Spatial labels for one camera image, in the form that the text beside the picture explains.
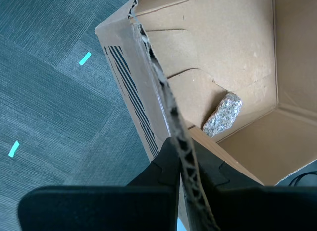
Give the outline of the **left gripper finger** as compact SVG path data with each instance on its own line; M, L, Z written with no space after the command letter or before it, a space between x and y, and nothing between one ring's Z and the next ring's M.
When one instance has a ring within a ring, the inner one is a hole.
M17 215L24 231L174 231L180 160L170 138L126 186L44 186Z
M216 223L223 231L315 231L316 187L263 186L200 143L200 178Z

